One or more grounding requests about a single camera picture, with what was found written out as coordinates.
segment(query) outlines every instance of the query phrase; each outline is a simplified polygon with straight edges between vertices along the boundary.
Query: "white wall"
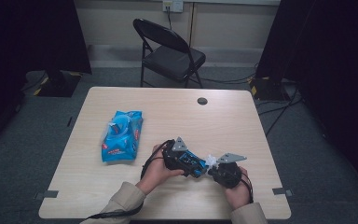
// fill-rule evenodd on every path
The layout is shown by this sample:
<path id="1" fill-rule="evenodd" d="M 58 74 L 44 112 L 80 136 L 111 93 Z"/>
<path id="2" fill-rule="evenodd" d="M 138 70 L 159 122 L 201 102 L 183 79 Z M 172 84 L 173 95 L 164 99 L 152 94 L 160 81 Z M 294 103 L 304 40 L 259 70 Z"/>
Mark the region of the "white wall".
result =
<path id="1" fill-rule="evenodd" d="M 88 45 L 140 46 L 132 26 L 144 18 L 169 26 L 157 1 L 76 1 L 77 14 Z M 193 30 L 191 12 L 194 10 Z M 184 3 L 183 13 L 172 13 L 173 30 L 193 47 L 262 49 L 277 6 Z"/>

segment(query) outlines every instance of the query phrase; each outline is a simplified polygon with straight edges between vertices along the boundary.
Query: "person's left hand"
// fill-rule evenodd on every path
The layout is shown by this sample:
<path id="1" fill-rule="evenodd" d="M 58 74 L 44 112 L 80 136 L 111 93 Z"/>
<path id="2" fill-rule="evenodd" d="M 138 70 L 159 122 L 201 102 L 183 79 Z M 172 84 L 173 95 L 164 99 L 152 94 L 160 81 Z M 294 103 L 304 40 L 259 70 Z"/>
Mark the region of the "person's left hand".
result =
<path id="1" fill-rule="evenodd" d="M 146 169 L 144 177 L 136 184 L 144 194 L 149 194 L 155 187 L 164 183 L 168 178 L 182 175 L 183 170 L 169 170 L 165 167 L 164 159 L 162 158 L 161 149 L 156 153 L 154 160 L 152 160 Z"/>

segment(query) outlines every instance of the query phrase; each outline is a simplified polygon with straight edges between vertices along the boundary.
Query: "table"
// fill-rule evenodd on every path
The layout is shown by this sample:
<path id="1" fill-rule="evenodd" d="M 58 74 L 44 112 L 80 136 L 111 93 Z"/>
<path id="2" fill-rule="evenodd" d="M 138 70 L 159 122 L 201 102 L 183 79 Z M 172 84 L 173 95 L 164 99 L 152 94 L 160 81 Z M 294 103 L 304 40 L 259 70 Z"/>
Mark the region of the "table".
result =
<path id="1" fill-rule="evenodd" d="M 206 105 L 198 99 L 207 99 Z M 101 143 L 116 111 L 142 110 L 144 124 L 135 161 L 103 163 Z M 85 218 L 99 213 L 123 181 L 137 183 L 154 145 L 181 136 L 201 158 L 226 152 L 246 156 L 246 167 L 267 218 L 286 219 L 291 211 L 269 150 L 252 95 L 248 91 L 94 87 L 75 127 L 45 198 L 42 218 Z M 150 193 L 133 219 L 229 219 L 223 189 L 209 175 L 177 176 Z"/>

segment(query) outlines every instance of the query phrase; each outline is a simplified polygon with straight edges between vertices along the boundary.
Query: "gray carpet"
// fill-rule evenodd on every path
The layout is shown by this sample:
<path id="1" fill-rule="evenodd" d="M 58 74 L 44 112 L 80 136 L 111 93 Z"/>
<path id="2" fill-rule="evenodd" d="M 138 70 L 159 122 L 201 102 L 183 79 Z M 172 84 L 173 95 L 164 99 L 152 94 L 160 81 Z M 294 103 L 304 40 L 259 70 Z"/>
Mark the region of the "gray carpet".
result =
<path id="1" fill-rule="evenodd" d="M 248 77 L 253 72 L 253 68 L 206 67 L 201 68 L 200 75 L 232 80 Z M 42 75 L 43 72 L 29 73 L 27 85 Z M 151 75 L 148 74 L 148 79 L 157 86 L 181 87 Z M 93 75 L 82 77 L 72 98 L 35 97 L 36 87 L 25 92 L 21 111 L 0 133 L 0 223 L 79 222 L 41 219 L 38 216 L 41 201 L 34 196 L 48 188 L 89 88 L 137 87 L 139 76 L 140 68 L 94 68 Z M 207 89 L 249 90 L 245 83 L 206 80 L 203 83 Z M 287 83 L 285 87 L 289 94 L 294 94 L 295 85 Z M 197 84 L 190 83 L 190 88 L 197 88 Z M 295 97 L 294 102 L 301 99 L 299 93 Z M 265 102 L 255 101 L 259 113 L 285 105 L 262 103 Z M 280 112 L 260 116 L 265 131 Z M 325 141 L 317 119 L 301 101 L 284 111 L 270 130 L 268 143 L 283 186 L 294 193 L 288 197 L 292 216 L 269 223 L 358 223 L 358 175 L 334 146 Z"/>

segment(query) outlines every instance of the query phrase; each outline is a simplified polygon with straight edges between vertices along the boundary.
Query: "hole in table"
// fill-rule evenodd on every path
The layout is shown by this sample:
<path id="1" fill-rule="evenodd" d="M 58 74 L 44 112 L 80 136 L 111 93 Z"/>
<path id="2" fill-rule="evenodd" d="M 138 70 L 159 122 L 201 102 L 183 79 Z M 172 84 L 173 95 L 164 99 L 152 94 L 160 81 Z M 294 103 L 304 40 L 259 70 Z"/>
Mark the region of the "hole in table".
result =
<path id="1" fill-rule="evenodd" d="M 208 100 L 203 98 L 203 97 L 200 97 L 197 102 L 199 103 L 199 105 L 206 105 L 208 104 Z"/>

